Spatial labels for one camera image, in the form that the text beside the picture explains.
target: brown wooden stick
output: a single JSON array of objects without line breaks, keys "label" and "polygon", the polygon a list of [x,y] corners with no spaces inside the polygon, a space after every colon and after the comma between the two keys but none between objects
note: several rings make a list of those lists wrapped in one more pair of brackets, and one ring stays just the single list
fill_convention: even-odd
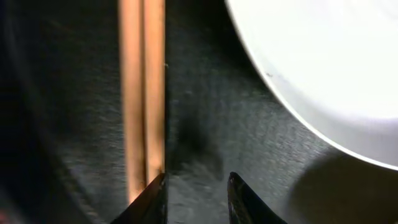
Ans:
[{"label": "brown wooden stick", "polygon": [[119,1],[124,143],[129,203],[146,186],[143,123],[142,1]]},{"label": "brown wooden stick", "polygon": [[164,0],[144,0],[147,184],[164,172]]}]

